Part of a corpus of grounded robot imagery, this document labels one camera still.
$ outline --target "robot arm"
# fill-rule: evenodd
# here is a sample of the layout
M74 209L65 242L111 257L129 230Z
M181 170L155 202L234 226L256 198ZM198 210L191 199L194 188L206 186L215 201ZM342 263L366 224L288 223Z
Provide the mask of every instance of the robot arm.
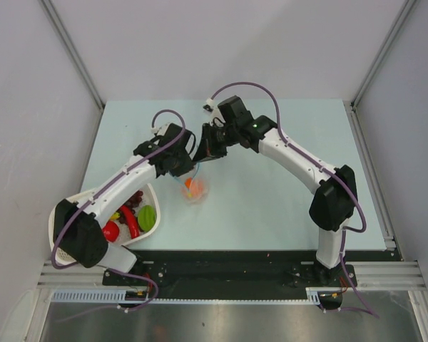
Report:
M82 209L69 230L66 230L59 247L84 267L99 265L129 272L137 260L135 254L125 247L107 242L101 227L142 186L167 172L180 176L193 168L185 148L192 135L189 130L185 130L177 143L168 149L143 160L174 140L181 130L181 127L172 123L161 127L152 140L140 144L130 160L96 191L88 193L76 203L67 199L60 201L54 210L54 244L67 222Z
M85 267L98 264L128 272L136 262L135 254L125 247L108 243L101 231L117 208L153 179L167 172L175 176L184 175L195 163L224 157L227 147L240 144L281 164L314 194L309 213L320 228L317 260L326 269L338 266L342 227L353 215L355 207L344 189L294 148L286 145L280 139L274 121L263 115L254 119L239 97L233 96L223 101L213 110L213 114L217 121L213 119L203 125L200 145L193 160L186 150L192 132L186 130L177 143L136 167L144 157L180 134L181 127L167 124L156 132L153 139L140 144L128 163L100 186L99 191L87 195L79 203L66 199L61 201L55 210L53 240L58 239L74 212L83 208L59 246ZM314 160L319 160L293 141L292 145ZM335 173L357 195L352 169L346 165L337 169L321 160L319 163Z
M340 263L342 228L353 215L355 206L339 183L317 169L301 152L336 174L357 196L352 169L346 165L337 169L321 161L286 135L289 143L283 142L277 124L263 115L254 119L237 96L219 103L217 108L204 108L212 111L213 119L203 125L203 135L194 161L223 157L227 154L226 147L239 143L281 164L314 195L309 213L320 228L317 260L327 269L336 267Z

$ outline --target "clear plastic cup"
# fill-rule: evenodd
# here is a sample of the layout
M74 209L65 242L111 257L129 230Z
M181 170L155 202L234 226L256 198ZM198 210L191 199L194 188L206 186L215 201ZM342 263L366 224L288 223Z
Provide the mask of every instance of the clear plastic cup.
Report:
M189 203L200 202L208 194L208 182L200 170L200 163L193 170L176 179L180 184L180 193Z

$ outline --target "gray wall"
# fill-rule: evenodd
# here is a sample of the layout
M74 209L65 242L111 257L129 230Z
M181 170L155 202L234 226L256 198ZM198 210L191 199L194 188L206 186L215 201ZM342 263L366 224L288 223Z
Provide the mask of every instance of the gray wall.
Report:
M49 255L50 209L77 191L99 113L37 0L0 0L0 328Z
M421 1L359 106L407 259L428 286L428 0Z
M53 2L108 100L206 99L235 81L350 100L404 0Z

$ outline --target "light blue table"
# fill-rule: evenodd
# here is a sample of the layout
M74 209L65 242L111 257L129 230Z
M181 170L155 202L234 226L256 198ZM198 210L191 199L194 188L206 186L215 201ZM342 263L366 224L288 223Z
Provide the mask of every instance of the light blue table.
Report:
M255 117L275 120L269 100L245 100ZM349 232L347 249L385 249L371 194L341 100L280 100L284 131L326 162L348 164L355 171L360 204L368 229ZM99 186L129 158L136 146L151 136L153 115L172 108L185 118L199 138L208 116L202 101L110 101L106 105L93 146L83 190ZM171 114L159 117L157 125ZM134 249L301 250L316 249L318 228L309 217L312 195L283 167L245 150L230 147L228 156L201 165L210 192L199 205L180 195L180 185L169 176L152 182L162 217L156 232L133 244ZM360 227L356 213L351 220Z

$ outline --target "plastic basket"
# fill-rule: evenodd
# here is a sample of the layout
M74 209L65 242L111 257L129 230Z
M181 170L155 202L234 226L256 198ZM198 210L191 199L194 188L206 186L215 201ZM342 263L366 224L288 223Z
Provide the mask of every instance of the plastic basket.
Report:
M67 200L70 202L79 201L79 200L86 198L87 196L91 195L92 191L93 190L87 190L85 192L81 192L79 194L76 194L74 196L67 198ZM156 211L156 223L154 224L154 226L152 227L152 229L149 232L141 232L139 237L137 237L135 239L131 239L128 226L126 224L121 224L119 222L116 222L116 224L118 225L118 227L120 229L120 234L119 234L117 240L114 242L114 244L120 244L123 246L127 246L127 245L132 244L134 242L137 242L139 240L145 239L146 237L149 237L152 233L154 233L154 231L157 229L158 225L160 224L160 218L161 218L160 207L158 205L156 193L154 192L152 185L150 185L150 184L145 185L144 187L141 188L141 191L143 192L143 196L142 196L143 201L139 204L138 208L141 208L145 205L152 206ZM54 232L55 210L56 210L56 208L52 209L52 211L49 215L49 245L51 246L51 251L54 248L54 241L53 241L54 233L53 232ZM56 261L62 265L67 265L67 264L70 264L72 262L75 262L75 260L71 256L69 256L66 252L64 252L61 248L57 249Z

